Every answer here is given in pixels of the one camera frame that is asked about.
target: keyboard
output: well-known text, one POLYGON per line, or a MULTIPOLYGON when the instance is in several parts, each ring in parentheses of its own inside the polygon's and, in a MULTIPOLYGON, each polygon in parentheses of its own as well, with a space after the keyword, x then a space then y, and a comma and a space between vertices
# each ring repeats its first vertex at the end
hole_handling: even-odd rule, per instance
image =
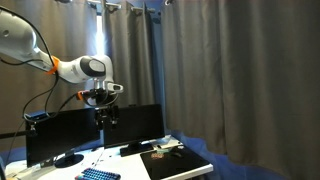
POLYGON ((120 174, 94 168, 87 168, 75 177, 76 180, 119 180, 120 178, 120 174))

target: white surface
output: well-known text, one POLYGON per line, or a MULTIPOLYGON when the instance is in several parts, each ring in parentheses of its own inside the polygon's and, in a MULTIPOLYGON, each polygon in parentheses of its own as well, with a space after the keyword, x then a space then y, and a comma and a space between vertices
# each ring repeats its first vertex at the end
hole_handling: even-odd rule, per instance
MULTIPOLYGON (((179 142, 173 137, 166 136, 160 141, 151 141, 151 144, 155 147, 155 149, 157 149, 157 145, 160 145, 161 148, 167 148, 179 145, 179 142)), ((80 163, 61 169, 57 169, 53 166, 42 169, 34 166, 26 169, 26 161, 13 162, 7 166, 6 174, 8 177, 19 177, 21 180, 67 180, 74 179, 74 177, 79 175, 84 169, 93 167, 104 171, 118 173, 121 175, 121 180, 150 180, 140 154, 121 157, 119 155, 119 149, 120 147, 109 149, 99 148, 94 152, 91 152, 90 150, 82 151, 79 154, 83 154, 84 159, 80 163)), ((171 176, 166 179, 187 179, 208 173, 210 171, 213 171, 213 166, 211 164, 171 176)))

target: cable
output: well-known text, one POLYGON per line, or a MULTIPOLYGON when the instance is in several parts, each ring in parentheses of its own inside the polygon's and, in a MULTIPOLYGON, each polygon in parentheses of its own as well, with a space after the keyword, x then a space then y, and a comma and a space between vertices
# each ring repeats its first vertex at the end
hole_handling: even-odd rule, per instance
POLYGON ((92 165, 92 168, 95 168, 95 167, 98 165, 98 163, 99 163, 99 161, 100 161, 100 158, 101 158, 102 155, 103 155, 103 152, 104 152, 104 151, 101 152, 101 154, 100 154, 100 156, 98 157, 97 161, 92 165))
POLYGON ((24 123, 25 123, 25 121, 22 121, 22 123, 20 124, 20 126, 18 127, 17 131, 15 132, 15 134, 13 136, 13 140, 11 141, 11 144, 10 144, 10 148, 9 148, 9 152, 8 152, 8 156, 7 156, 5 165, 7 165, 8 162, 9 162, 9 158, 10 158, 10 155, 11 155, 11 150, 12 150, 12 147, 13 147, 13 143, 14 143, 16 137, 17 137, 18 132, 20 131, 20 129, 21 129, 21 127, 22 127, 22 125, 24 123))
POLYGON ((26 63, 29 63, 29 62, 34 62, 34 61, 42 61, 41 59, 30 59, 30 60, 27 60, 27 61, 24 61, 24 62, 20 62, 20 63, 11 63, 11 62, 8 62, 8 61, 5 61, 4 59, 2 59, 0 57, 0 61, 7 64, 7 65, 11 65, 11 66, 20 66, 20 65, 24 65, 26 63))
MULTIPOLYGON (((29 22, 27 19, 25 19, 25 18, 22 17, 21 15, 13 12, 13 11, 7 9, 7 8, 5 8, 5 7, 3 7, 3 6, 0 6, 0 10, 6 11, 6 12, 8 12, 8 13, 14 15, 14 16, 17 16, 17 17, 21 18, 22 20, 24 20, 26 23, 28 23, 28 24, 33 28, 33 30, 37 33, 37 35, 39 36, 40 40, 42 41, 42 43, 43 43, 43 45, 44 45, 44 47, 45 47, 45 50, 46 50, 46 52, 47 52, 47 54, 48 54, 48 56, 49 56, 49 59, 50 59, 52 65, 54 66, 53 59, 52 59, 51 53, 50 53, 50 51, 49 51, 49 48, 48 48, 48 46, 47 46, 44 38, 42 37, 41 33, 38 31, 38 29, 37 29, 31 22, 29 22)), ((22 64, 25 64, 25 63, 28 63, 28 62, 31 62, 31 61, 38 61, 38 60, 29 60, 29 61, 25 61, 25 62, 17 63, 17 64, 8 63, 8 62, 4 61, 2 58, 1 58, 1 61, 4 62, 4 63, 6 63, 6 64, 9 64, 9 65, 22 65, 22 64)), ((55 82, 54 82, 53 86, 52 86, 49 90, 47 90, 47 91, 45 91, 45 92, 43 92, 43 93, 40 93, 39 95, 31 98, 31 99, 26 103, 26 105, 24 106, 23 111, 22 111, 22 116, 23 116, 23 117, 25 117, 26 108, 28 107, 28 105, 29 105, 34 99, 36 99, 36 98, 38 98, 38 97, 40 97, 40 96, 42 96, 42 95, 44 95, 44 94, 49 93, 49 95, 48 95, 48 97, 47 97, 47 99, 46 99, 46 103, 45 103, 45 112, 47 112, 48 101, 49 101, 49 99, 50 99, 50 97, 51 97, 51 94, 53 93, 54 88, 56 87, 56 85, 58 84, 58 81, 59 81, 59 73, 58 73, 58 71, 56 71, 54 74, 55 74, 55 82)))
POLYGON ((68 102, 69 102, 72 98, 76 97, 76 95, 77 95, 77 93, 71 95, 71 96, 70 96, 67 100, 65 100, 64 103, 59 107, 59 109, 57 110, 57 112, 48 114, 48 116, 47 116, 46 118, 39 119, 39 120, 33 120, 33 119, 29 119, 28 117, 26 117, 26 114, 25 114, 25 115, 24 115, 24 119, 25 119, 26 121, 28 121, 28 122, 40 123, 40 122, 43 122, 43 121, 48 120, 48 119, 50 119, 50 118, 54 118, 54 117, 56 117, 56 116, 59 114, 59 112, 61 111, 61 109, 62 109, 66 104, 68 104, 68 102))

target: black monitor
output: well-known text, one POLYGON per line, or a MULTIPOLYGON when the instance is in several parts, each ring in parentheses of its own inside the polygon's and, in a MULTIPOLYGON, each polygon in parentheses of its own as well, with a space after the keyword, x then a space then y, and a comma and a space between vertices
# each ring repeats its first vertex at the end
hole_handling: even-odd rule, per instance
POLYGON ((35 136, 26 136, 27 167, 43 164, 65 153, 53 162, 57 168, 69 167, 83 159, 74 149, 98 140, 100 131, 94 120, 95 109, 62 111, 56 117, 35 124, 35 136))
POLYGON ((159 104, 119 108, 116 126, 104 122, 104 148, 128 145, 120 149, 121 156, 153 150, 143 141, 165 136, 162 109, 159 104))

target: curtain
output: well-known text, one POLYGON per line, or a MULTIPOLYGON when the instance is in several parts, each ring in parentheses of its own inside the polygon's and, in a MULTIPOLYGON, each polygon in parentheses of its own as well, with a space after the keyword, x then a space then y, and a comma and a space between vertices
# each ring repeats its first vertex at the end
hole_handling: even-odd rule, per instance
POLYGON ((121 8, 102 11, 106 53, 113 62, 114 82, 124 87, 115 102, 119 107, 156 102, 152 25, 145 3, 142 10, 122 1, 121 8))
POLYGON ((167 125, 233 162, 319 179, 319 1, 163 5, 167 125))
MULTIPOLYGON (((0 5, 29 20, 40 31, 51 54, 61 61, 96 54, 96 10, 85 0, 73 0, 69 4, 54 0, 0 0, 0 5)), ((40 40, 38 45, 45 51, 40 40)), ((1 57, 15 62, 2 54, 1 57)), ((21 117, 24 105, 34 96, 50 89, 55 78, 28 65, 8 66, 4 63, 0 63, 0 74, 0 133, 15 132, 23 122, 21 117)), ((60 80, 48 102, 48 111, 57 111, 69 96, 84 90, 85 86, 60 80)), ((26 113, 44 110, 46 97, 33 101, 26 113)), ((83 102, 74 99, 62 110, 83 107, 83 102)), ((11 138, 0 140, 0 151, 8 150, 11 142, 11 138)), ((14 147, 24 146, 24 143, 24 137, 19 137, 14 147)))

